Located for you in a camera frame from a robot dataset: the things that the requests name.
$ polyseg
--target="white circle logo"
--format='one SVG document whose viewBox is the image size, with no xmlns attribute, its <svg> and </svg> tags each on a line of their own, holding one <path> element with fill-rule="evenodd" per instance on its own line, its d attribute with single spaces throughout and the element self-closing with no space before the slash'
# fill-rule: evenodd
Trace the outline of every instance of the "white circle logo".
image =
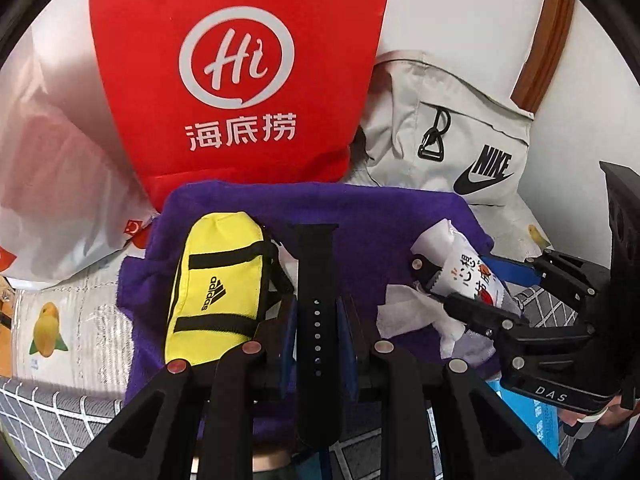
<svg viewBox="0 0 640 480">
<path fill-rule="evenodd" d="M 205 90 L 197 81 L 193 75 L 193 68 L 191 66 L 191 59 L 193 58 L 193 52 L 196 49 L 198 42 L 202 37 L 209 32 L 212 28 L 220 23 L 228 22 L 229 20 L 252 20 L 263 24 L 265 27 L 271 29 L 280 42 L 280 49 L 282 51 L 282 60 L 280 61 L 280 67 L 276 72 L 276 75 L 270 81 L 270 83 L 257 95 L 242 101 L 241 98 L 225 98 L 219 97 Z M 218 56 L 214 63 L 211 63 L 205 68 L 205 73 L 212 74 L 212 89 L 220 89 L 220 77 L 222 74 L 222 67 L 227 63 L 234 63 L 234 83 L 239 82 L 239 73 L 244 58 L 248 56 L 246 48 L 250 36 L 245 35 L 245 40 L 242 41 L 242 45 L 238 53 L 233 56 L 228 56 L 227 49 L 229 43 L 233 38 L 235 31 L 230 28 L 225 36 L 225 39 L 220 45 Z M 258 66 L 262 57 L 262 41 L 257 40 L 259 49 L 254 51 L 254 57 L 251 61 L 250 76 L 253 78 L 261 78 L 267 73 L 267 69 L 263 69 L 258 72 Z M 294 59 L 294 47 L 293 38 L 291 34 L 276 16 L 257 7 L 227 7 L 226 9 L 217 10 L 216 12 L 206 16 L 198 22 L 198 24 L 191 29 L 187 34 L 187 37 L 182 43 L 180 48 L 180 57 L 178 58 L 178 68 L 180 70 L 180 77 L 182 82 L 186 86 L 187 90 L 199 101 L 213 106 L 216 108 L 224 108 L 226 110 L 236 110 L 238 108 L 247 108 L 249 106 L 257 105 L 263 102 L 272 95 L 274 95 L 282 85 L 284 85 L 291 69 L 293 68 Z"/>
</svg>

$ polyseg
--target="gray checkered fabric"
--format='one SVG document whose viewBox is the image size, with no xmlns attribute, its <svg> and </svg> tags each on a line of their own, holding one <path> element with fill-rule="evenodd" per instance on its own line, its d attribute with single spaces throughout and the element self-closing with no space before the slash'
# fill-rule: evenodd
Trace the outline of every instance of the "gray checkered fabric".
<svg viewBox="0 0 640 480">
<path fill-rule="evenodd" d="M 0 377 L 0 423 L 34 479 L 57 479 L 119 411 L 119 400 L 48 392 Z"/>
<path fill-rule="evenodd" d="M 567 326 L 576 317 L 572 309 L 541 288 L 528 288 L 514 299 L 532 326 Z M 0 378 L 0 422 L 34 479 L 58 478 L 119 411 L 119 400 L 74 397 Z M 334 480 L 378 478 L 382 444 L 380 404 L 352 404 L 345 413 L 344 433 L 330 449 Z M 434 472 L 436 480 L 441 480 L 442 462 L 431 409 L 428 415 Z M 560 441 L 560 458 L 566 463 L 574 440 L 561 432 Z"/>
</svg>

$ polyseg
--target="nike swoosh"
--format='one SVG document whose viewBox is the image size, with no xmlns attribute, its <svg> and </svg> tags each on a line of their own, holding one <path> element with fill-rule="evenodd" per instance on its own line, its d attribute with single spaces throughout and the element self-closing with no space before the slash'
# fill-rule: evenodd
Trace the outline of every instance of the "nike swoosh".
<svg viewBox="0 0 640 480">
<path fill-rule="evenodd" d="M 463 171 L 463 173 L 458 177 L 453 185 L 453 191 L 458 193 L 459 195 L 468 195 L 475 191 L 480 191 L 485 187 L 489 187 L 493 184 L 498 184 L 498 182 L 502 182 L 504 179 L 509 178 L 513 174 L 510 173 L 505 176 L 490 178 L 489 180 L 481 180 L 480 182 L 471 182 L 469 180 L 469 172 L 471 171 L 471 168 L 474 166 L 474 164 L 466 168 L 466 171 Z"/>
</svg>

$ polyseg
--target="gray nike bag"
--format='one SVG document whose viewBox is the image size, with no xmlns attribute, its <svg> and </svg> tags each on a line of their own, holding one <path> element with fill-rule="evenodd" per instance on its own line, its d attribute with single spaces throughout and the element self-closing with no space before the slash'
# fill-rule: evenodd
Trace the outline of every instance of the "gray nike bag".
<svg viewBox="0 0 640 480">
<path fill-rule="evenodd" d="M 516 193 L 533 115 L 499 102 L 418 51 L 381 56 L 360 125 L 380 186 L 455 191 L 471 204 Z"/>
</svg>

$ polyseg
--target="black clip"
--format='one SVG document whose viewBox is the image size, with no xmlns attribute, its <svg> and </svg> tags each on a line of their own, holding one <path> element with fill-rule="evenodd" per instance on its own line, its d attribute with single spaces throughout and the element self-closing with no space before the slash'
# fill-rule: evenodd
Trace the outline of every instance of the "black clip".
<svg viewBox="0 0 640 480">
<path fill-rule="evenodd" d="M 433 121 L 433 126 L 429 128 L 422 138 L 422 143 L 418 148 L 418 156 L 426 160 L 434 160 L 435 162 L 442 162 L 444 160 L 444 143 L 442 142 L 442 136 L 447 133 L 451 126 L 451 115 L 446 108 L 436 107 L 436 118 Z M 440 122 L 440 116 L 444 114 L 445 125 L 442 130 L 438 129 L 438 123 Z M 437 150 L 428 150 L 427 146 L 432 144 L 438 145 Z"/>
</svg>

